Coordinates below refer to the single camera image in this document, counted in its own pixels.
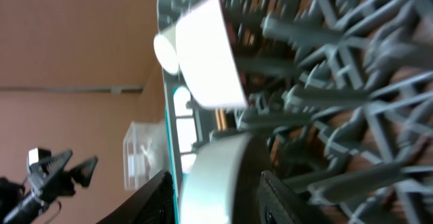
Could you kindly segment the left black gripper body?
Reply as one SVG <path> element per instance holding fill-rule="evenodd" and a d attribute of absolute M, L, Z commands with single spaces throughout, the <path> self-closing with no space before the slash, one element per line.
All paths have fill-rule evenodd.
<path fill-rule="evenodd" d="M 63 196 L 75 195 L 72 177 L 67 172 L 57 172 L 48 176 L 43 176 L 40 172 L 30 174 L 32 193 L 38 199 L 51 204 L 54 200 Z"/>

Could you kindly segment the white napkin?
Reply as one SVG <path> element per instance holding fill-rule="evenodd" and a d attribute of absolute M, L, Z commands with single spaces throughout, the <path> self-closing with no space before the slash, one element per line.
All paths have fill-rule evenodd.
<path fill-rule="evenodd" d="M 159 167 L 159 156 L 158 153 L 152 147 L 152 144 L 145 143 L 140 145 L 142 154 L 144 155 L 144 161 L 146 167 L 149 170 L 156 170 Z"/>

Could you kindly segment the white bowl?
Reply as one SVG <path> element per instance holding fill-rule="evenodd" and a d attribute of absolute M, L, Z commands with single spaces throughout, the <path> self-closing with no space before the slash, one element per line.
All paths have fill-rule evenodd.
<path fill-rule="evenodd" d="M 252 192 L 241 184 L 242 161 L 252 136 L 243 133 L 210 142 L 200 149 L 183 184 L 181 224 L 247 223 L 254 211 Z"/>

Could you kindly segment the white paper cup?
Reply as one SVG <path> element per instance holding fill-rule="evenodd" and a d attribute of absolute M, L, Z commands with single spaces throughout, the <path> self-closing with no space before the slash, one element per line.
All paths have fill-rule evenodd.
<path fill-rule="evenodd" d="M 154 37 L 154 52 L 161 67 L 169 74 L 180 72 L 176 47 L 176 26 L 165 28 Z"/>

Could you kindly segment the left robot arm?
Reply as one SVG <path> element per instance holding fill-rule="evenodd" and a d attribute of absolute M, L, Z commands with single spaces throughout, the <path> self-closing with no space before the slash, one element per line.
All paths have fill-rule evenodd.
<path fill-rule="evenodd" d="M 27 176 L 21 183 L 1 178 L 1 222 L 32 223 L 59 197 L 75 195 L 74 186 L 89 187 L 98 162 L 93 156 L 66 170 L 71 149 L 52 154 L 45 148 L 28 151 Z"/>

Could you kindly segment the pink round plate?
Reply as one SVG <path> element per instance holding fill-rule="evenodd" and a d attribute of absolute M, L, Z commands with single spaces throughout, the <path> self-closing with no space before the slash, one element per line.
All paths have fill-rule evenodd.
<path fill-rule="evenodd" d="M 188 174 L 196 159 L 192 145 L 197 141 L 196 124 L 193 110 L 186 104 L 191 100 L 191 94 L 186 87 L 178 87 L 173 94 L 175 107 L 176 130 L 181 153 L 181 168 L 183 174 Z"/>

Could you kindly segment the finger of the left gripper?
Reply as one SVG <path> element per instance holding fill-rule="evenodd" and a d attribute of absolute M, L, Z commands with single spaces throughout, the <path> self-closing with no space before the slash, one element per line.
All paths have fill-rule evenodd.
<path fill-rule="evenodd" d="M 69 170 L 70 176 L 82 187 L 89 187 L 97 162 L 97 156 L 85 160 Z"/>
<path fill-rule="evenodd" d="M 68 149 L 62 153 L 46 157 L 33 164 L 33 174 L 42 183 L 48 183 L 64 172 L 64 168 L 72 155 L 72 150 Z"/>

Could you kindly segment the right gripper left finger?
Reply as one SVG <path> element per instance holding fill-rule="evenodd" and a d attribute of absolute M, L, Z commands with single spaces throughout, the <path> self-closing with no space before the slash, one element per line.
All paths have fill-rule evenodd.
<path fill-rule="evenodd" d="M 163 170 L 97 224 L 175 224 L 173 178 Z"/>

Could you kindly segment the pink bowl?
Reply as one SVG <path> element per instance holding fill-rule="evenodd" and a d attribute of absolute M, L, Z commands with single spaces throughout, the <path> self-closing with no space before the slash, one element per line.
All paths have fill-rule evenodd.
<path fill-rule="evenodd" d="M 221 0 L 202 0 L 175 28 L 178 63 L 197 103 L 207 110 L 246 108 Z"/>

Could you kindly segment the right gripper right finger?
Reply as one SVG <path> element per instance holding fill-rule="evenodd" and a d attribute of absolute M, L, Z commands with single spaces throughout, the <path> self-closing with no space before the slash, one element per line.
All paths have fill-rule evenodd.
<path fill-rule="evenodd" d="M 321 210 L 309 205 L 271 171 L 260 174 L 260 222 L 275 224 L 333 224 Z"/>

